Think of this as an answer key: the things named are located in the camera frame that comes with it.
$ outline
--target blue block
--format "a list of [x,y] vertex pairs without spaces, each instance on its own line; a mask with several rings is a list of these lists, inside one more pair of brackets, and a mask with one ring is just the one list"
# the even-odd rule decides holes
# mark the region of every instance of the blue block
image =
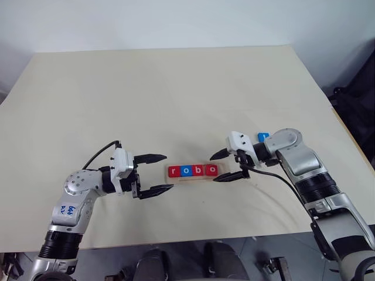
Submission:
[[182,177],[192,177],[193,176],[193,166],[181,166],[181,176]]
[[258,133],[258,141],[264,142],[264,139],[268,136],[270,136],[269,133]]

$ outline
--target floor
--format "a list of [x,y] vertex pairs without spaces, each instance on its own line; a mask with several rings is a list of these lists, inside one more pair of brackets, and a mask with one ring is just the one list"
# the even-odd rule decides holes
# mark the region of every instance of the floor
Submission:
[[[311,232],[263,237],[230,238],[223,242],[232,246],[240,255],[251,280],[266,281],[255,266],[257,256],[284,256],[289,264],[293,281],[339,281],[336,262],[322,257]],[[201,262],[203,246],[207,241],[177,242],[157,245],[138,245],[105,249],[86,249],[79,252],[79,263],[73,277],[77,281],[104,280],[105,275],[114,275],[124,266],[135,266],[144,252],[153,248],[167,251],[173,266],[176,280],[202,277]],[[36,252],[20,255],[25,274],[19,281],[28,280]],[[278,273],[271,275],[269,281],[279,281]]]

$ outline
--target table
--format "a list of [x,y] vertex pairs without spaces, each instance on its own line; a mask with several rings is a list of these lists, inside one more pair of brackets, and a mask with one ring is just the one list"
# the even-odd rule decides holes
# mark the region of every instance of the table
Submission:
[[[139,168],[148,188],[165,182],[168,163],[206,161],[230,131],[256,141],[288,127],[375,223],[373,170],[290,46],[37,53],[0,105],[0,252],[39,250],[66,177],[110,141],[168,156]],[[251,174],[149,200],[99,198],[81,248],[309,230],[284,183]]]

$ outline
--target white wall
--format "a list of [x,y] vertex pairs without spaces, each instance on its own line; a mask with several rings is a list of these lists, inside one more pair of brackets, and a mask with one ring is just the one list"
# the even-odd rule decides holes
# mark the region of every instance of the white wall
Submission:
[[371,53],[374,11],[375,0],[1,0],[0,91],[34,52],[287,43],[332,86]]

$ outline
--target red letter block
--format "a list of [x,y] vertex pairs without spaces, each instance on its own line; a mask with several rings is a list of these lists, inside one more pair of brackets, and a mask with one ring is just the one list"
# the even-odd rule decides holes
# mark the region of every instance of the red letter block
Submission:
[[203,175],[203,165],[193,165],[193,177]]
[[180,166],[169,166],[168,167],[168,177],[180,177],[181,168]]
[[219,171],[217,170],[216,165],[206,165],[206,176],[214,176],[218,175]]

